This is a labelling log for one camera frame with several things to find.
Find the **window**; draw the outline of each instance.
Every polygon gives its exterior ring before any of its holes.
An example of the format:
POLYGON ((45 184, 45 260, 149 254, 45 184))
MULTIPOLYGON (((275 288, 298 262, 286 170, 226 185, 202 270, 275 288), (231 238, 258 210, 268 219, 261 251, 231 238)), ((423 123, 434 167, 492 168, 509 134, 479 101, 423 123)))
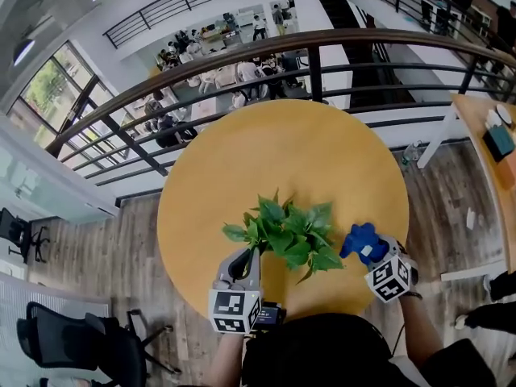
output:
POLYGON ((58 131, 78 96, 77 89, 50 60, 21 94, 23 100, 58 131))
MULTIPOLYGON (((7 115, 16 127, 26 132, 40 147, 46 148, 59 134, 74 102, 93 76, 90 67, 71 43, 67 42, 35 74, 7 115)), ((89 104, 86 105, 82 116, 76 116, 75 121, 91 113, 93 106, 100 106, 112 98, 113 94, 100 81, 92 90, 89 104)), ((121 125, 134 120, 125 109, 114 114, 113 118, 117 122, 120 120, 118 123, 121 125)), ((60 159, 108 132, 110 130, 104 123, 95 123, 63 147, 60 159)), ((123 142, 118 136, 112 136, 76 158, 67 160, 65 164, 73 168, 78 165, 77 162, 83 163, 122 145, 123 142)), ((127 152, 115 153, 92 163, 92 166, 103 169, 126 158, 127 152)))

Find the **white table leg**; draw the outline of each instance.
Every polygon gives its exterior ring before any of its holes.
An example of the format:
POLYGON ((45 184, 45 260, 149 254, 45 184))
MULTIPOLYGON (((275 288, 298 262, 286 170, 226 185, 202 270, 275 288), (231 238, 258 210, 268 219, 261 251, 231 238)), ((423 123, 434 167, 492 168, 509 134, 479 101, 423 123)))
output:
POLYGON ((441 123, 437 133, 434 136, 434 139, 430 142, 430 144, 425 149, 425 152, 421 155, 418 160, 418 168, 423 169, 427 166, 428 161, 434 155, 437 148, 440 144, 447 138, 448 128, 453 124, 456 119, 456 109, 453 105, 451 105, 450 110, 444 116, 444 120, 441 123))
POLYGON ((483 277, 484 275, 496 277, 505 271, 507 271, 506 261, 499 260, 476 268, 441 274, 441 281, 463 280, 465 278, 483 277))

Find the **wooden floor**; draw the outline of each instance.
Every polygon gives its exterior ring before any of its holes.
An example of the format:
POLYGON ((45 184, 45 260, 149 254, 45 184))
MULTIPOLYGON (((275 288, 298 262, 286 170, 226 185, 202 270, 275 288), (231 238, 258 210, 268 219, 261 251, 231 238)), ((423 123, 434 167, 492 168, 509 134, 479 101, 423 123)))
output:
MULTIPOLYGON (((445 345, 472 339, 498 384, 506 386, 513 376, 507 359, 516 351, 516 337, 482 329, 456 331, 452 326, 457 314, 486 303, 481 279, 439 281, 440 273, 502 257, 493 203, 473 147, 470 143, 442 146, 426 169, 409 167, 404 177, 410 197, 407 249, 418 262, 420 291, 433 322, 445 345), (469 207, 477 213, 473 231, 466 228, 469 207)), ((153 369, 149 385, 200 385, 218 336, 185 303, 165 273, 156 241, 159 199, 153 195, 125 201, 120 216, 104 223, 77 227, 49 222, 52 242, 44 250, 48 263, 30 265, 30 280, 111 297, 114 315, 122 324, 126 310, 140 308, 148 322, 147 329, 137 327, 142 336, 173 324, 175 332, 153 343, 153 353, 162 362, 180 367, 183 375, 170 377, 153 369)), ((392 348, 402 326, 398 304, 376 301, 364 317, 380 329, 392 348)), ((404 350, 401 342, 396 353, 404 350)))

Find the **black cable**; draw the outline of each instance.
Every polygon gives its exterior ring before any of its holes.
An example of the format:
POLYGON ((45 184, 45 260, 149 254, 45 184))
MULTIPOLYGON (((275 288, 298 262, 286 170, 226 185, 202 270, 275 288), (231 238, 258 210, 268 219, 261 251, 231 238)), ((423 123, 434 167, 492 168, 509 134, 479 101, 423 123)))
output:
POLYGON ((400 342, 400 338, 402 337, 402 332, 403 332, 404 328, 405 328, 405 324, 402 325, 400 332, 397 334, 396 343, 394 344, 394 349, 393 349, 393 356, 394 356, 394 353, 396 352, 397 344, 400 342))

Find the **white ceiling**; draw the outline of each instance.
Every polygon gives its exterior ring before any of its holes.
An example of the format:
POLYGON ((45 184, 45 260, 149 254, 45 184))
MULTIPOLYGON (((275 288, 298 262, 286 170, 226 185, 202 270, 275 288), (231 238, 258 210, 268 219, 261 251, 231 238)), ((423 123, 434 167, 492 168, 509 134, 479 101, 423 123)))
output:
POLYGON ((102 4, 102 1, 15 0, 6 21, 0 26, 0 70, 3 71, 0 74, 0 98, 23 71, 24 66, 30 63, 31 59, 34 59, 64 30, 88 14, 97 4, 102 4), (36 29, 36 45, 26 60, 13 68, 12 56, 16 44, 49 15, 53 17, 54 21, 42 30, 36 29))

